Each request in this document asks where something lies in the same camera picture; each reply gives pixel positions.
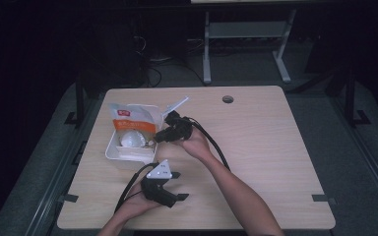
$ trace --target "black cable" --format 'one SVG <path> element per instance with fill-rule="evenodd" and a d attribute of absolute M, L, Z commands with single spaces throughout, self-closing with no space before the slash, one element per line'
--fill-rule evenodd
<path fill-rule="evenodd" d="M 196 51 L 199 51 L 199 50 L 203 49 L 202 45 L 204 45 L 204 39 L 194 39 L 193 41 L 200 41 L 200 43 L 198 43 L 197 45 L 195 45 L 192 48 L 188 49 L 187 50 L 188 54 L 191 54 L 191 53 L 194 53 Z"/>
<path fill-rule="evenodd" d="M 115 207 L 115 212 L 124 204 L 125 201 L 127 201 L 127 199 L 129 199 L 129 198 L 126 199 L 125 197 L 127 197 L 128 192 L 130 191 L 131 187 L 133 187 L 134 182 L 136 182 L 136 180 L 137 180 L 138 176 L 141 174 L 141 172 L 143 172 L 143 170 L 145 170 L 147 167 L 150 167 L 150 166 L 156 167 L 156 166 L 158 166 L 158 163 L 147 164 L 147 165 L 141 167 L 141 169 L 139 171 L 137 171 L 137 173 L 134 174 L 133 178 L 131 178 L 127 187 L 125 187 L 124 191 L 122 192 L 122 195 L 119 198 L 118 204 Z"/>
<path fill-rule="evenodd" d="M 217 142 L 215 142 L 215 140 L 210 136 L 210 134 L 208 134 L 208 132 L 201 126 L 201 124 L 199 124 L 198 121 L 196 121 L 195 119 L 193 118 L 190 118 L 190 117 L 187 117 L 188 119 L 190 120 L 193 120 L 193 121 L 190 121 L 190 120 L 187 120 L 187 119 L 184 119 L 184 118 L 174 118 L 173 120 L 179 120 L 179 121 L 183 121 L 183 122 L 186 122 L 186 123 L 189 123 L 193 126 L 195 126 L 198 130 L 200 130 L 202 132 L 202 134 L 205 135 L 205 137 L 207 137 L 207 139 L 211 142 L 211 144 L 214 146 L 214 148 L 217 150 L 217 153 L 219 154 L 220 156 L 220 160 L 222 161 L 222 164 L 229 170 L 229 165 L 228 163 L 226 162 L 226 159 L 225 159 L 225 156 L 223 156 L 223 153 L 220 149 L 220 147 L 218 146 Z"/>
<path fill-rule="evenodd" d="M 193 70 L 192 68 L 190 68 L 189 66 L 187 65 L 182 65 L 182 64 L 165 64 L 165 65 L 161 65 L 161 64 L 157 64 L 157 65 L 154 65 L 154 66 L 157 66 L 157 67 L 164 67 L 164 66 L 180 66 L 180 67 L 184 67 L 186 69 L 188 69 L 189 71 L 193 72 L 193 74 L 195 74 L 195 76 L 198 78 L 198 80 L 202 83 L 203 86 L 207 86 L 207 84 L 204 83 L 204 81 L 202 80 L 202 78 L 198 75 L 198 73 Z"/>
<path fill-rule="evenodd" d="M 127 200 L 131 199 L 132 197 L 134 197 L 134 196 L 136 196 L 136 195 L 138 195 L 138 194 L 140 194 L 140 193 L 142 193 L 142 192 L 143 192 L 143 190 L 141 190 L 141 191 L 139 191 L 139 192 L 137 192 L 137 193 L 135 193 L 135 194 L 133 194 L 133 195 L 127 197 L 127 198 L 124 200 L 124 203 L 127 202 Z"/>
<path fill-rule="evenodd" d="M 160 72 L 159 70 L 153 68 L 153 67 L 149 67 L 148 69 L 149 69 L 149 70 L 153 70 L 153 71 L 155 71 L 155 72 L 158 73 L 159 79 L 158 79 L 158 82 L 155 83 L 154 85 L 152 84 L 152 81 L 150 80 L 150 76 L 148 76 L 148 78 L 147 78 L 147 84 L 148 84 L 148 86 L 149 86 L 149 87 L 152 87 L 152 88 L 155 88 L 155 87 L 157 87 L 157 86 L 160 84 L 160 82 L 161 82 L 161 79 L 162 79 L 161 72 Z"/>

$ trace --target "desk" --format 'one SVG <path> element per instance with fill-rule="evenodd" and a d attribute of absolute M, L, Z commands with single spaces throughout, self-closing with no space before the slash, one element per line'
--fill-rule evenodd
<path fill-rule="evenodd" d="M 105 149 L 113 125 L 107 103 L 140 103 L 166 107 L 188 95 L 178 112 L 198 120 L 219 144 L 231 171 L 267 202 L 283 229 L 331 229 L 335 220 L 300 136 L 284 92 L 279 87 L 112 89 L 104 99 L 82 160 L 69 190 L 78 196 L 65 202 L 57 224 L 64 229 L 101 228 L 135 171 L 119 170 Z M 222 102 L 233 97 L 230 104 Z M 188 193 L 173 208 L 160 207 L 131 221 L 134 230 L 242 229 L 209 171 L 181 147 L 161 143 L 157 160 L 169 160 L 181 173 L 164 187 Z"/>

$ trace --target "red label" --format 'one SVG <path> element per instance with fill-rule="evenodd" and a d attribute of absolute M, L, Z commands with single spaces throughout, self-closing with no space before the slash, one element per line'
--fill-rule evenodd
<path fill-rule="evenodd" d="M 131 112 L 127 110 L 117 110 L 116 112 L 118 113 L 119 116 L 130 116 L 131 114 Z"/>
<path fill-rule="evenodd" d="M 155 124 L 143 121 L 129 121 L 129 120 L 112 120 L 116 130 L 141 130 L 154 134 L 156 132 Z"/>

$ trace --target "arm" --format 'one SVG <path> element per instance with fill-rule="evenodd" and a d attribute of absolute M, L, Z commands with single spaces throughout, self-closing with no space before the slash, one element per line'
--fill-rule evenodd
<path fill-rule="evenodd" d="M 207 139 L 198 129 L 193 129 L 189 140 L 175 143 L 210 170 L 226 202 L 248 235 L 284 235 L 263 199 L 214 157 Z"/>
<path fill-rule="evenodd" d="M 160 206 L 160 204 L 144 197 L 141 192 L 140 182 L 130 189 L 128 196 L 129 199 L 108 220 L 97 234 L 98 236 L 117 236 L 128 220 L 145 213 L 149 209 Z"/>

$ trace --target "grommet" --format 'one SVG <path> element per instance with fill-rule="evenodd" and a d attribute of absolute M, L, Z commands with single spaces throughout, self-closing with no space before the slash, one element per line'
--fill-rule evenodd
<path fill-rule="evenodd" d="M 224 103 L 230 104 L 230 103 L 232 103 L 234 101 L 234 97 L 232 97 L 230 95 L 225 95 L 225 96 L 222 97 L 222 101 Z"/>

